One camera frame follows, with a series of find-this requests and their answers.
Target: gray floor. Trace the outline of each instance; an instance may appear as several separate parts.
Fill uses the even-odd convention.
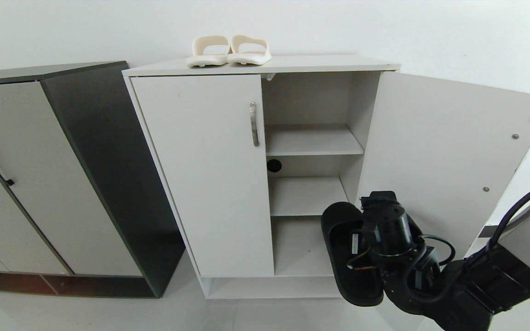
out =
[[[496,316],[491,330],[528,328],[530,302]],[[357,308],[340,299],[206,301],[187,254],[181,260],[165,296],[158,300],[82,299],[0,293],[1,331],[389,329],[374,308]]]

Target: cabinet shelf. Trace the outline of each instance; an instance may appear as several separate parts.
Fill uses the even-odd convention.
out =
[[[271,226],[275,276],[333,277],[320,217],[276,217]]]
[[[267,156],[363,154],[347,126],[317,124],[307,126],[267,126]]]
[[[320,216],[337,201],[348,201],[338,177],[269,178],[271,216]]]

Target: open cabinet door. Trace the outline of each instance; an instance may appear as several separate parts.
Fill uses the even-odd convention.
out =
[[[357,192],[394,191],[424,233],[444,237],[463,258],[529,147],[530,94],[385,72]],[[388,322],[410,319],[395,322],[397,331],[422,319],[388,310]]]

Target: white shoe cabinet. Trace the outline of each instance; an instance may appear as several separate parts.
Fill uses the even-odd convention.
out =
[[[530,146],[530,94],[359,55],[184,61],[123,73],[210,299],[338,297],[320,215],[374,190],[462,254]]]

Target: cabinet side panel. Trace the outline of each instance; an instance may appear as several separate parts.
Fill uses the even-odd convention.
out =
[[[156,294],[185,246],[121,70],[126,63],[45,80],[77,158]]]
[[[369,129],[374,115],[377,84],[381,71],[358,71],[351,76],[349,88],[349,105],[347,108],[347,127],[365,151],[368,144]],[[361,178],[363,158],[345,160],[343,171],[340,174],[341,184],[349,202],[356,205],[359,197],[357,189]]]

